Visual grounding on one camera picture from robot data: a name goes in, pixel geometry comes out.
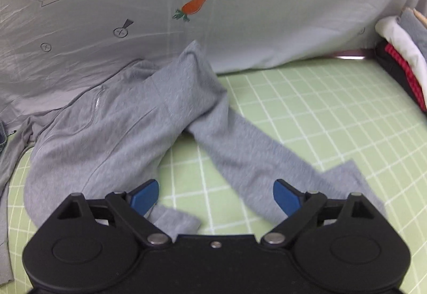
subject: red striped fabric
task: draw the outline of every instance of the red striped fabric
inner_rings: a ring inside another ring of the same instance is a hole
[[[402,67],[403,71],[405,72],[409,86],[411,87],[417,99],[418,105],[420,106],[421,110],[426,112],[427,108],[424,102],[423,91],[408,62],[400,55],[399,52],[396,51],[392,44],[387,44],[384,50],[396,61],[396,63],[400,65],[400,67]]]

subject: metal pin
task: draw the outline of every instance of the metal pin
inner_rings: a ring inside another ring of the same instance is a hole
[[[223,246],[223,244],[219,241],[212,241],[211,242],[211,247],[212,248],[221,248]]]
[[[269,244],[281,244],[286,240],[286,237],[279,232],[269,232],[264,236],[264,240]]]
[[[168,236],[166,234],[161,234],[161,233],[151,234],[150,236],[147,237],[147,241],[155,246],[160,244],[165,244],[168,242],[168,240],[169,240]]]

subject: black fabric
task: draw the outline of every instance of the black fabric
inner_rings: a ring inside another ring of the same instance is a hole
[[[404,91],[411,97],[411,99],[418,105],[417,98],[412,91],[411,86],[406,79],[406,74],[403,68],[390,56],[385,48],[388,42],[386,40],[381,41],[375,47],[375,59],[378,64],[389,74],[401,87]]]

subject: orange carrot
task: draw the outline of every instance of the orange carrot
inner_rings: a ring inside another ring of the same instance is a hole
[[[180,19],[183,17],[184,22],[188,22],[189,18],[187,16],[194,15],[195,13],[199,12],[205,1],[206,0],[190,0],[182,7],[182,9],[176,10],[173,18]]]

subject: wrinkled white sheet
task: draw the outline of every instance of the wrinkled white sheet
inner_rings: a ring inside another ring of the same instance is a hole
[[[189,1],[0,0],[0,119],[11,131],[132,59],[163,64],[194,39],[218,73],[372,47],[379,18],[418,2],[206,0],[189,22],[172,18]]]

